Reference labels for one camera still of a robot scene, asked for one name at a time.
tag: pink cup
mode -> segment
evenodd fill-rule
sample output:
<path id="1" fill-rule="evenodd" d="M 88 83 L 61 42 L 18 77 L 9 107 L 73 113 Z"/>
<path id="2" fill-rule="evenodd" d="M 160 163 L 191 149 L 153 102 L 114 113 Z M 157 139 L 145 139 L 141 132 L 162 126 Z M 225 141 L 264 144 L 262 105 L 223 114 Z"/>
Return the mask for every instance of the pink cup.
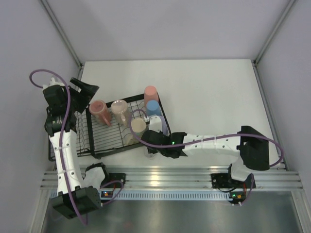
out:
<path id="1" fill-rule="evenodd" d="M 155 100 L 159 102 L 159 96 L 154 86 L 147 86 L 145 88 L 145 94 L 144 94 L 145 107 L 146 107 L 146 104 L 151 100 Z"/>
<path id="2" fill-rule="evenodd" d="M 91 103 L 89 106 L 89 112 L 94 115 L 99 122 L 111 126 L 111 114 L 104 101 L 96 100 Z"/>

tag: gray floor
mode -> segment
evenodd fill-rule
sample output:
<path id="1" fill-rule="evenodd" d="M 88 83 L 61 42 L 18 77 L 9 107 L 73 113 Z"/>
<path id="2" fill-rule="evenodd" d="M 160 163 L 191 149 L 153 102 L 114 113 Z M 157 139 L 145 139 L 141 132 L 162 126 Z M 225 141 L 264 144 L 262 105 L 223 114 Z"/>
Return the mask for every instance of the gray floor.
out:
<path id="1" fill-rule="evenodd" d="M 211 201 L 115 201 L 83 227 L 47 211 L 47 233 L 301 233 L 290 193 L 252 193 L 243 207 Z"/>

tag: blue cup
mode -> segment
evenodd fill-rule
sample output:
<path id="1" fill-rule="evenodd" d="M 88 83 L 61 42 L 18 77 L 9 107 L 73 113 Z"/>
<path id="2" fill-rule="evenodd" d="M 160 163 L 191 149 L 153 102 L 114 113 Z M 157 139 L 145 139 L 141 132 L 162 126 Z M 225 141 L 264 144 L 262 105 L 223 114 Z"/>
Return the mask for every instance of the blue cup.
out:
<path id="1" fill-rule="evenodd" d="M 146 112 L 149 117 L 153 115 L 160 116 L 161 108 L 160 108 L 159 103 L 156 100 L 148 101 L 146 105 Z"/>

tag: gray wall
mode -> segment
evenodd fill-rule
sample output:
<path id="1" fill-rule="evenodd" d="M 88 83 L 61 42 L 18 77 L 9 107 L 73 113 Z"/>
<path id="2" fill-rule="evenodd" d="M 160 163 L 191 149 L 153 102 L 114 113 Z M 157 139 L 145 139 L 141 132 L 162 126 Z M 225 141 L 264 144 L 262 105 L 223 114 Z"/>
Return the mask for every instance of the gray wall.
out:
<path id="1" fill-rule="evenodd" d="M 311 1 L 299 0 L 259 65 L 290 167 L 311 202 Z"/>
<path id="2" fill-rule="evenodd" d="M 38 0 L 0 3 L 0 232 L 29 228 L 47 158 L 47 106 L 29 73 L 48 68 L 67 80 L 77 67 Z M 39 84 L 48 75 L 38 75 Z"/>
<path id="3" fill-rule="evenodd" d="M 49 0 L 82 61 L 255 59 L 288 0 Z"/>

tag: cup handle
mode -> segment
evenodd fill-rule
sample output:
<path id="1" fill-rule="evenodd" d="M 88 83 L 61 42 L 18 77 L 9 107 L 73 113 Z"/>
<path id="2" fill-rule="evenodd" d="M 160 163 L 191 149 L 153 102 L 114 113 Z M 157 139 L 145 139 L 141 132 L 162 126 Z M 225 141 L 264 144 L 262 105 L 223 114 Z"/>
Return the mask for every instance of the cup handle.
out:
<path id="1" fill-rule="evenodd" d="M 123 125 L 127 126 L 127 119 L 124 114 L 121 114 L 121 120 L 122 120 Z"/>
<path id="2" fill-rule="evenodd" d="M 107 118 L 105 116 L 103 116 L 103 120 L 107 124 L 107 126 L 109 126 L 109 127 L 111 126 L 109 120 L 107 120 Z"/>

